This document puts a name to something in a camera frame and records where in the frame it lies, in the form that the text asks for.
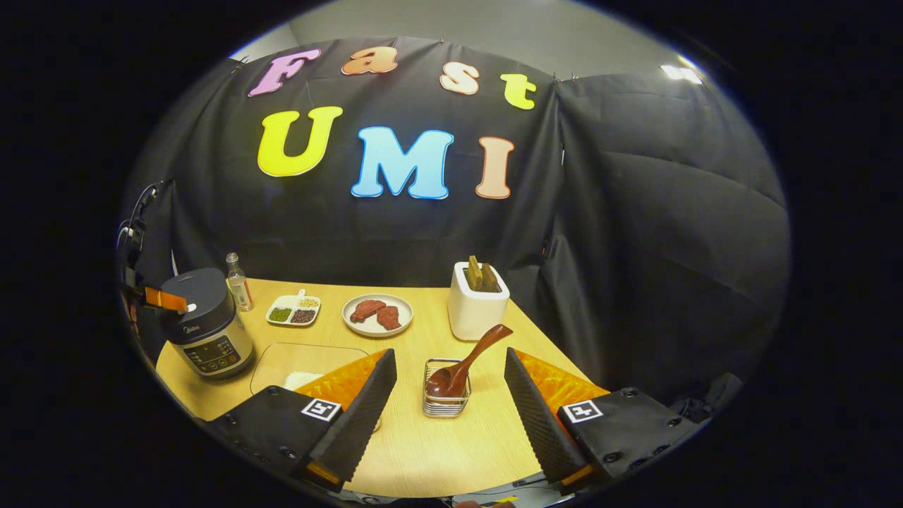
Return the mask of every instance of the white rice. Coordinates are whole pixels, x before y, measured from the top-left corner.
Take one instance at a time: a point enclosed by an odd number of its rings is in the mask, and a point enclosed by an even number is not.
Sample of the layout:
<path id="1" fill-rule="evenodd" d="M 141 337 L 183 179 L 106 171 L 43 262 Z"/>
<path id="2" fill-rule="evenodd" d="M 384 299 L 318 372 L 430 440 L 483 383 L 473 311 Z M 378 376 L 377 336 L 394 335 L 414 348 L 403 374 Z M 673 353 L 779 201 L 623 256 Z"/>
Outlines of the white rice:
<path id="1" fill-rule="evenodd" d="M 320 377 L 322 377 L 322 374 L 315 374 L 313 372 L 292 372 L 285 378 L 283 388 L 295 391 Z"/>

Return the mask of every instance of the raw steak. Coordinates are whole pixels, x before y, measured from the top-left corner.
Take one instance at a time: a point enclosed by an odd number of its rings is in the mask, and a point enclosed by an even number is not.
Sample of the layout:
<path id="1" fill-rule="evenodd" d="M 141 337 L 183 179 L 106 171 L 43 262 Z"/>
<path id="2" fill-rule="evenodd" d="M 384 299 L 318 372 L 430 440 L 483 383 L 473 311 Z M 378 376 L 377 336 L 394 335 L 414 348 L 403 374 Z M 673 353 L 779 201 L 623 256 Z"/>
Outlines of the raw steak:
<path id="1" fill-rule="evenodd" d="M 364 300 L 354 308 L 354 314 L 351 315 L 352 323 L 363 323 L 365 319 L 376 314 L 377 311 L 386 306 L 386 302 L 381 300 Z"/>
<path id="2" fill-rule="evenodd" d="M 377 321 L 387 330 L 400 328 L 401 324 L 398 323 L 398 307 L 387 306 L 379 309 L 377 311 Z"/>

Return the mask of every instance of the letter m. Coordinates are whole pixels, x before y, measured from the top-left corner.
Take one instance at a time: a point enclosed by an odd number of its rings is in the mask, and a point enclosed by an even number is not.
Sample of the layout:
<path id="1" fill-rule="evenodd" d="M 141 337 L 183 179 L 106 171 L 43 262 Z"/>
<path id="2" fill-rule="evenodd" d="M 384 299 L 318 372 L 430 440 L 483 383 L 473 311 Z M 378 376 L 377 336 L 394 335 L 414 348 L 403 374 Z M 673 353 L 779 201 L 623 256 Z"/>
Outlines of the letter m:
<path id="1" fill-rule="evenodd" d="M 364 156 L 360 163 L 360 180 L 351 187 L 358 197 L 373 198 L 383 193 L 379 184 L 380 170 L 389 192 L 397 196 L 414 174 L 414 183 L 407 189 L 412 197 L 441 200 L 449 195 L 443 183 L 445 151 L 454 136 L 441 130 L 424 131 L 404 153 L 398 138 L 389 127 L 360 129 L 358 137 L 364 140 Z"/>

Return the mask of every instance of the glass tray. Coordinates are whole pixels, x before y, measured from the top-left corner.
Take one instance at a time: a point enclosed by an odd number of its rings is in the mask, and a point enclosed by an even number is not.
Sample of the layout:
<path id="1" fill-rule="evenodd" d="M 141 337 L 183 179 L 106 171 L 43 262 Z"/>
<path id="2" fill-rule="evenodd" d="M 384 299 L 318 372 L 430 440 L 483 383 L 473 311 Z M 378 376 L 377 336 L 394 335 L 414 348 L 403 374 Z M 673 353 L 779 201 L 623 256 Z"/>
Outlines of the glass tray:
<path id="1" fill-rule="evenodd" d="M 272 343 L 260 355 L 251 376 L 251 393 L 272 385 L 282 387 L 292 372 L 325 374 L 365 356 L 364 351 L 350 347 Z"/>

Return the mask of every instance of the white plate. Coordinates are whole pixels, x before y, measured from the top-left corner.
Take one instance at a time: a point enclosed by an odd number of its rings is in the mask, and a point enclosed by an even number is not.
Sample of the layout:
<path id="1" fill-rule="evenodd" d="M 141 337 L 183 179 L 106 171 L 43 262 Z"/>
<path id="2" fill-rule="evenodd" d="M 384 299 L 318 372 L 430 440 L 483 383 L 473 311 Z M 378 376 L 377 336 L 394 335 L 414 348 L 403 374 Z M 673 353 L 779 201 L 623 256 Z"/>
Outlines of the white plate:
<path id="1" fill-rule="evenodd" d="M 386 306 L 398 307 L 398 323 L 401 326 L 395 330 L 387 330 L 377 321 L 377 315 L 375 314 L 368 317 L 363 323 L 352 323 L 351 315 L 354 314 L 354 309 L 364 300 L 382 300 L 386 302 Z M 345 320 L 345 325 L 348 325 L 348 328 L 361 335 L 367 337 L 390 337 L 402 333 L 405 328 L 411 324 L 411 320 L 414 319 L 414 310 L 411 308 L 411 304 L 408 304 L 398 296 L 382 294 L 361 295 L 351 298 L 348 303 L 342 307 L 341 317 Z"/>
<path id="2" fill-rule="evenodd" d="M 316 307 L 298 306 L 298 303 L 305 298 L 310 298 L 311 300 L 316 300 L 317 306 Z M 314 321 L 317 320 L 317 314 L 320 313 L 321 306 L 322 306 L 322 301 L 320 301 L 320 299 L 318 297 L 305 296 L 304 290 L 302 289 L 301 291 L 298 292 L 297 295 L 279 296 L 273 302 L 273 304 L 270 306 L 269 310 L 266 311 L 266 321 L 269 321 L 270 323 L 272 323 L 274 325 L 310 326 L 313 324 Z M 286 318 L 285 321 L 274 321 L 274 320 L 270 319 L 270 314 L 273 312 L 273 309 L 276 309 L 276 308 L 288 308 L 288 309 L 291 309 L 292 312 L 289 313 L 288 318 Z M 307 323 L 292 323 L 292 316 L 294 315 L 294 311 L 299 310 L 299 309 L 312 310 L 313 311 L 313 319 L 311 319 Z"/>

